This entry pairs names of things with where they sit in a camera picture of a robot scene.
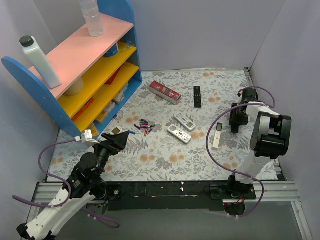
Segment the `slim white remote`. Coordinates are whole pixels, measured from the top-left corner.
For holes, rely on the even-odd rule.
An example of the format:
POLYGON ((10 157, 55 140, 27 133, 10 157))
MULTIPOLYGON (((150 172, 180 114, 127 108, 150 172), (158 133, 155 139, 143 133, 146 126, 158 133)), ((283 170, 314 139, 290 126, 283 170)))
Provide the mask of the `slim white remote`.
POLYGON ((218 122, 216 125, 213 144, 212 144, 212 148, 214 150, 217 150, 219 148, 222 128, 223 128, 223 124, 218 122))

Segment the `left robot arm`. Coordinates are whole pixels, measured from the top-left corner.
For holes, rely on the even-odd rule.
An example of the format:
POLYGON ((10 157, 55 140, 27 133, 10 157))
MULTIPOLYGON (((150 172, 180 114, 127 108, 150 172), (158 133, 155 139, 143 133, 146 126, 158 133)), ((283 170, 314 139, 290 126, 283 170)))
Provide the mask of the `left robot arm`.
POLYGON ((26 240, 53 240, 62 227, 89 202, 119 200, 123 188, 120 184, 106 183, 102 174, 109 158, 125 149, 129 135, 128 131, 116 135, 104 133, 104 140, 99 142, 92 138, 90 130, 86 130, 81 136, 74 137, 73 142, 91 145, 93 152, 87 152, 80 158, 49 204, 13 196, 18 202, 43 209, 32 221, 17 227, 19 235, 26 240))

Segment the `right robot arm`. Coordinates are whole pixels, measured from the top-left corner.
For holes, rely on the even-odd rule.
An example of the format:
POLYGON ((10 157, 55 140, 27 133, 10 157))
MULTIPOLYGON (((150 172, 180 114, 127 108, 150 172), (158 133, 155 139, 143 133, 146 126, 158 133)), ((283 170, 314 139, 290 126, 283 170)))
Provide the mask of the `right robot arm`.
POLYGON ((265 105, 248 105, 259 103, 255 87, 241 89, 238 96, 241 101, 231 105, 231 132, 237 134, 240 126, 249 123, 249 118, 255 120, 255 124, 250 139, 250 153, 236 169, 237 173, 232 173, 227 181, 226 192, 232 199, 249 194, 254 178, 264 166, 287 153, 292 126, 290 116, 276 113, 265 105))

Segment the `pile of small batteries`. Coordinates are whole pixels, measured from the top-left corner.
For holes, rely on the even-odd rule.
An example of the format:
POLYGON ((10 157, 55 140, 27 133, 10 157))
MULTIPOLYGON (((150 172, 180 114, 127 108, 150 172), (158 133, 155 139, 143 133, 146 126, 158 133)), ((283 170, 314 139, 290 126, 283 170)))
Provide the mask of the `pile of small batteries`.
POLYGON ((133 125, 136 129, 141 130, 143 135, 146 137, 152 132, 153 128, 156 126, 155 123, 149 122, 147 119, 139 119, 139 123, 133 125))

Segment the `black remote control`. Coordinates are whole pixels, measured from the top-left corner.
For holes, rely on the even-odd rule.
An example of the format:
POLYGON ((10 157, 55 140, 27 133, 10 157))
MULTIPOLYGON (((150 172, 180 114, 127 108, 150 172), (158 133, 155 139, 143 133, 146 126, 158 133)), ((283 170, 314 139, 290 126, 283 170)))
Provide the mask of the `black remote control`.
POLYGON ((231 133, 234 133, 234 134, 239 133, 240 122, 237 119, 230 118, 229 125, 231 127, 231 133))

